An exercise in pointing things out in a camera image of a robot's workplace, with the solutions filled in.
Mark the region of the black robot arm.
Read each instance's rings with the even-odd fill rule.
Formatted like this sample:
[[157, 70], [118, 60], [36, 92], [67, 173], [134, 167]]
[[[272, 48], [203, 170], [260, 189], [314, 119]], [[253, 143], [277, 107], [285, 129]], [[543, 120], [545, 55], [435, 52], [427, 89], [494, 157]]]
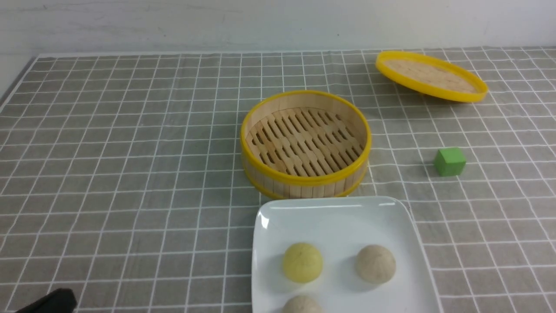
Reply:
[[71, 289], [60, 288], [16, 311], [16, 313], [73, 313], [77, 304], [77, 299]]

